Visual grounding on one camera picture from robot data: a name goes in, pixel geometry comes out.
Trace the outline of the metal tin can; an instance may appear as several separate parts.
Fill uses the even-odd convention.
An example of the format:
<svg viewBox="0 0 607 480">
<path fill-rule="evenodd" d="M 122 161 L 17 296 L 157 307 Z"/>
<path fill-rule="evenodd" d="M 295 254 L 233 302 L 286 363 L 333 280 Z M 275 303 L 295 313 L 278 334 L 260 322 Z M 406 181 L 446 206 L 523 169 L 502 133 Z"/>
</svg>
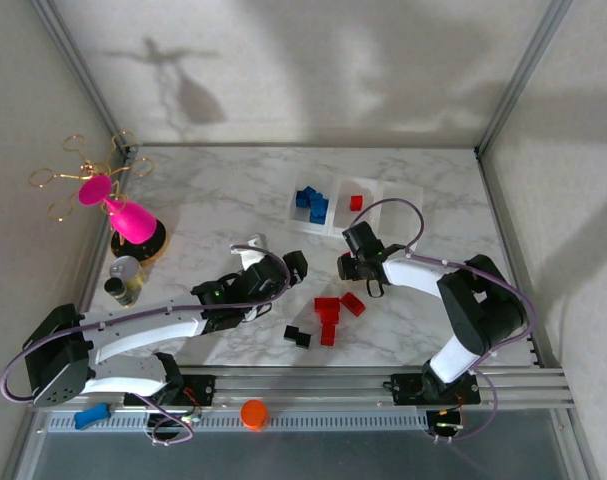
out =
<svg viewBox="0 0 607 480">
<path fill-rule="evenodd" d="M 139 261 L 132 256 L 117 258 L 109 268 L 112 278 L 120 279 L 128 290 L 139 292 L 146 283 L 147 277 Z"/>
</svg>

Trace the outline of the blue bone-shaped toy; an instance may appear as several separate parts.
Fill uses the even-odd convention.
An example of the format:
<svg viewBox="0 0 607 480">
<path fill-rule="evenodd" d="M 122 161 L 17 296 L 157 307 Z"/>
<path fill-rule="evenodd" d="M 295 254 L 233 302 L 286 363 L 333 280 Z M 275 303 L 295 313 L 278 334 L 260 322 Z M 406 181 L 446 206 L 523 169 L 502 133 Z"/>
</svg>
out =
<svg viewBox="0 0 607 480">
<path fill-rule="evenodd" d="M 102 402 L 74 414 L 74 429 L 83 431 L 111 418 L 110 405 Z"/>
</svg>

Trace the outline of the aluminium frame post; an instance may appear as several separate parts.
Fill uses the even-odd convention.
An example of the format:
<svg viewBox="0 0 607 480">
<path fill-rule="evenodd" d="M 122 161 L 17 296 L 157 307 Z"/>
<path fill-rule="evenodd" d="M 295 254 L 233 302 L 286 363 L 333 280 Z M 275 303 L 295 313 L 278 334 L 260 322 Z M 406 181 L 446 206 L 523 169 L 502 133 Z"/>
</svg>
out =
<svg viewBox="0 0 607 480">
<path fill-rule="evenodd" d="M 474 147 L 476 158 L 481 162 L 490 152 L 504 125 L 513 112 L 530 78 L 553 40 L 574 0 L 549 0 L 531 39 L 529 40 L 498 105 L 490 117 L 480 140 Z"/>
<path fill-rule="evenodd" d="M 86 96 L 97 113 L 109 136 L 117 136 L 117 150 L 122 157 L 127 158 L 131 153 L 131 147 L 125 145 L 124 138 L 120 135 L 122 129 L 112 115 L 106 99 L 100 92 L 97 82 L 59 12 L 55 0 L 27 0 L 27 2 L 35 11 L 81 92 Z"/>
</svg>

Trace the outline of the orange cylinder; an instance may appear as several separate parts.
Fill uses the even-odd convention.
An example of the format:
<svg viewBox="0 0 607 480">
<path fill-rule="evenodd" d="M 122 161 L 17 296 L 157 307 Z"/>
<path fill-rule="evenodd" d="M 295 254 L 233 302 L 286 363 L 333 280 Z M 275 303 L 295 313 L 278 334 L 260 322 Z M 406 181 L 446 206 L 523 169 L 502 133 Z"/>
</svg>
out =
<svg viewBox="0 0 607 480">
<path fill-rule="evenodd" d="M 251 399 L 242 405 L 240 419 L 249 430 L 260 431 L 266 428 L 269 423 L 269 411 L 262 401 Z"/>
</svg>

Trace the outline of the white plastic bin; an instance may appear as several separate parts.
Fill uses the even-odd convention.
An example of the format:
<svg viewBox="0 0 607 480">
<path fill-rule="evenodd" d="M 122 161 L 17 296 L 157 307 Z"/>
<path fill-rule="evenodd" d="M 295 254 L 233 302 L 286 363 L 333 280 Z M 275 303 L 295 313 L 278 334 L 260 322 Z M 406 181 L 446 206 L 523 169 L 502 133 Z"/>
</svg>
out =
<svg viewBox="0 0 607 480">
<path fill-rule="evenodd" d="M 409 184 L 385 182 L 383 199 L 400 198 L 422 209 L 423 189 Z M 420 219 L 414 209 L 403 202 L 386 202 L 381 206 L 379 233 L 389 240 L 407 243 L 420 229 Z"/>
<path fill-rule="evenodd" d="M 361 198 L 361 209 L 352 209 L 353 197 Z M 356 216 L 365 208 L 382 199 L 382 183 L 377 180 L 339 175 L 334 181 L 330 197 L 328 235 L 340 238 Z"/>
<path fill-rule="evenodd" d="M 311 187 L 328 201 L 328 209 L 323 223 L 310 221 L 311 210 L 309 207 L 302 208 L 296 206 L 297 192 L 303 191 L 306 187 Z M 337 207 L 338 191 L 339 180 L 336 175 L 321 173 L 316 170 L 299 170 L 289 189 L 289 205 L 286 208 L 288 227 L 291 230 L 307 234 L 332 236 L 332 224 Z"/>
</svg>

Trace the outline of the aluminium table side rail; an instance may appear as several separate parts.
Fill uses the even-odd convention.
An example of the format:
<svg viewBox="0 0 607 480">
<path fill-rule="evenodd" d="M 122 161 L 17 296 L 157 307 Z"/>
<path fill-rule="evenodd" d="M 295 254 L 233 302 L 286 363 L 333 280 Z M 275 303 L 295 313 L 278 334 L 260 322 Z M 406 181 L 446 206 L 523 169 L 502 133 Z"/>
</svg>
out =
<svg viewBox="0 0 607 480">
<path fill-rule="evenodd" d="M 81 189 L 90 182 L 94 177 L 99 175 L 106 175 L 109 180 L 110 189 L 109 194 L 118 196 L 122 190 L 127 187 L 129 180 L 129 170 L 131 165 L 129 164 L 129 153 L 128 150 L 131 147 L 130 144 L 125 146 L 125 156 L 121 157 L 122 165 L 119 168 L 113 169 L 111 167 L 111 158 L 119 148 L 117 143 L 112 145 L 112 149 L 107 154 L 106 159 L 103 162 L 94 162 L 83 152 L 82 147 L 85 145 L 86 139 L 81 134 L 74 134 L 67 137 L 63 143 L 62 148 L 68 153 L 76 153 L 81 157 L 80 173 L 79 174 L 64 174 L 64 173 L 53 173 L 53 179 L 72 179 L 80 182 L 80 187 L 77 191 L 73 192 L 63 203 L 68 206 L 68 210 L 65 214 L 54 215 L 52 211 L 57 208 L 57 204 L 60 201 L 56 201 L 51 204 L 48 210 L 50 218 L 57 222 L 63 222 L 68 218 L 74 211 L 75 203 L 81 203 L 80 192 Z M 100 276 L 104 257 L 107 252 L 108 243 L 108 231 L 110 230 L 109 221 L 107 219 L 107 213 L 104 213 L 104 218 L 101 220 L 99 229 L 96 231 L 96 238 L 91 250 L 91 256 L 89 257 L 89 263 L 87 272 L 84 280 L 81 284 L 80 298 L 76 302 L 78 309 L 84 311 L 91 305 L 94 297 L 94 291 L 96 288 L 97 279 Z"/>
<path fill-rule="evenodd" d="M 558 362 L 552 352 L 549 336 L 545 328 L 545 315 L 536 305 L 536 295 L 529 277 L 522 249 L 517 238 L 517 231 L 512 221 L 506 197 L 501 188 L 499 177 L 488 158 L 475 152 L 480 175 L 491 204 L 495 223 L 501 237 L 504 256 L 515 285 L 527 296 L 535 306 L 537 320 L 530 334 L 531 343 L 540 367 L 557 367 Z"/>
</svg>

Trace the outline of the pink goblet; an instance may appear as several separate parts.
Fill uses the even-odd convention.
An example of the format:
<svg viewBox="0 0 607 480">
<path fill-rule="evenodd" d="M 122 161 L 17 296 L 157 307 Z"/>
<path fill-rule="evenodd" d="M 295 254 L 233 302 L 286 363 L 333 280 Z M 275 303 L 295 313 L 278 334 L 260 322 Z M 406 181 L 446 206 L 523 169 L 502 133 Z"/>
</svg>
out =
<svg viewBox="0 0 607 480">
<path fill-rule="evenodd" d="M 111 227 L 132 244 L 145 243 L 156 231 L 156 218 L 129 200 L 120 192 L 118 181 L 105 174 L 87 180 L 78 192 L 78 199 L 83 206 L 100 206 Z"/>
</svg>

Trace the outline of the aluminium mounting rail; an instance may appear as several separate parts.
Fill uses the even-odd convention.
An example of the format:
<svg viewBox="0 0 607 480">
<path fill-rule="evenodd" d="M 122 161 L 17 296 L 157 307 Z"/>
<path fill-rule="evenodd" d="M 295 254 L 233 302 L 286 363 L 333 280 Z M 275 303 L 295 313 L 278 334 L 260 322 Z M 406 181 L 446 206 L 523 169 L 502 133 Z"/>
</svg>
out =
<svg viewBox="0 0 607 480">
<path fill-rule="evenodd" d="M 395 406 L 391 393 L 383 384 L 393 374 L 421 374 L 412 367 L 199 367 L 184 368 L 179 372 L 215 376 L 213 401 L 207 407 L 219 409 L 239 406 L 250 399 L 262 400 L 273 407 L 368 406 L 376 403 Z M 479 405 L 459 405 L 504 409 L 571 408 L 574 405 L 565 374 L 559 369 L 490 367 L 469 374 L 476 377 L 481 402 Z M 121 395 L 125 403 L 127 400 L 126 393 L 90 393 L 77 397 L 91 394 Z"/>
</svg>

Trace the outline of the small bottle black cap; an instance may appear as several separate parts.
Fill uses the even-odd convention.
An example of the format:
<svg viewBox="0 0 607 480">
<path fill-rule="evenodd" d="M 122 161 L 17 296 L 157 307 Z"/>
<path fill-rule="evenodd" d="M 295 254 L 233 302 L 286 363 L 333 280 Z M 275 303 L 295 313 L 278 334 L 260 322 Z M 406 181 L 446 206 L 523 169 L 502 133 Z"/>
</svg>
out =
<svg viewBox="0 0 607 480">
<path fill-rule="evenodd" d="M 104 283 L 104 290 L 123 307 L 130 307 L 134 304 L 133 294 L 120 278 L 107 279 Z"/>
</svg>

